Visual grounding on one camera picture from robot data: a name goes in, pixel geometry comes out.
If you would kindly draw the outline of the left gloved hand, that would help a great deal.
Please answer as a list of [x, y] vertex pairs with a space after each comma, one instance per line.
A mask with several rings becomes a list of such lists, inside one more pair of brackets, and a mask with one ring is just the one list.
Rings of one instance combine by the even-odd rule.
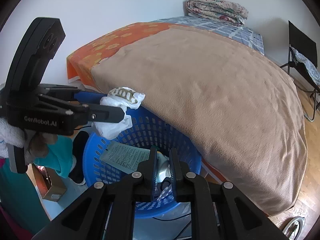
[[36, 158], [44, 158], [49, 153], [49, 145], [57, 142], [57, 135], [31, 132], [29, 135], [18, 127], [8, 124], [1, 118], [1, 159], [9, 158], [9, 146], [23, 150], [25, 163], [30, 164]]

